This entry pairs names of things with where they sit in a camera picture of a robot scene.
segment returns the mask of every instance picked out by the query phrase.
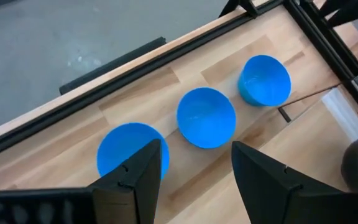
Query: gray floor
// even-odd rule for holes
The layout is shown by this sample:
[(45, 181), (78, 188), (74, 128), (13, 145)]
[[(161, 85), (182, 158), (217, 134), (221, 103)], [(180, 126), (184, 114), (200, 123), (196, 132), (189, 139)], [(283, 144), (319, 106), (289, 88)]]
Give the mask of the gray floor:
[(17, 0), (0, 7), (0, 124), (130, 50), (160, 36), (176, 39), (214, 20), (225, 3)]

